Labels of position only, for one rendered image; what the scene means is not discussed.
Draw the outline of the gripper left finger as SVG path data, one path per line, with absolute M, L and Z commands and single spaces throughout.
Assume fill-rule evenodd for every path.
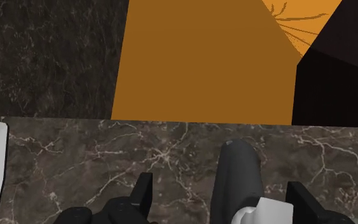
M 69 207 L 53 224 L 151 224 L 148 214 L 152 201 L 153 174 L 143 172 L 129 196 L 109 199 L 95 214 L 87 207 Z

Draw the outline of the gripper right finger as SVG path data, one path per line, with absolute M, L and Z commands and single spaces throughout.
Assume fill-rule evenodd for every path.
M 348 216 L 324 209 L 299 181 L 289 181 L 286 202 L 294 206 L 293 224 L 355 224 Z

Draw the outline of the dark grey and white bottle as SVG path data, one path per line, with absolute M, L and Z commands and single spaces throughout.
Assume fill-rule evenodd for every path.
M 210 224 L 293 224 L 294 206 L 265 197 L 255 149 L 241 139 L 223 143 L 210 203 Z

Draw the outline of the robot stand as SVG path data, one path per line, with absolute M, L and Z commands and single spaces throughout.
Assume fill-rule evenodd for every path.
M 291 123 L 358 127 L 358 0 L 341 0 L 299 61 Z

